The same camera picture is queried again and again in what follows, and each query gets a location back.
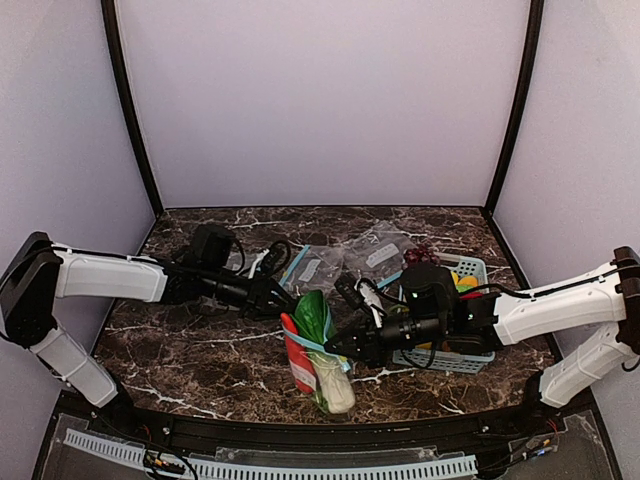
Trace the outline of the green white bok choy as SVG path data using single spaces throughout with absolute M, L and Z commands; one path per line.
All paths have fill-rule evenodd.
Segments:
M 327 300 L 320 291 L 312 291 L 299 299 L 293 314 L 298 336 L 317 348 L 306 348 L 307 355 L 319 380 L 319 405 L 331 415 L 347 414 L 355 405 L 347 372 L 350 365 L 346 359 L 326 353 L 324 343 L 336 334 Z

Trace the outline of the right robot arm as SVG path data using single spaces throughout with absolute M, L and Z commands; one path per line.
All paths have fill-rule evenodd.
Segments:
M 612 261 L 592 271 L 537 289 L 488 284 L 461 293 L 448 268 L 428 262 L 408 266 L 398 283 L 401 309 L 387 313 L 374 284 L 342 276 L 338 291 L 364 315 L 326 340 L 325 350 L 374 367 L 395 351 L 424 343 L 479 355 L 531 337 L 598 325 L 573 353 L 528 380 L 527 397 L 552 408 L 639 357 L 639 255 L 628 246 L 615 249 Z

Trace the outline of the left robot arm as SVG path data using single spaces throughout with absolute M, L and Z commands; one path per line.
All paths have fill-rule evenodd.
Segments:
M 32 233 L 1 277 L 1 337 L 31 352 L 98 409 L 128 397 L 54 316 L 67 298 L 134 300 L 181 305 L 209 298 L 250 320 L 291 313 L 296 299 L 276 281 L 290 258 L 284 240 L 272 243 L 256 265 L 230 269 L 238 238 L 221 225 L 196 228 L 188 245 L 169 259 L 73 248 Z

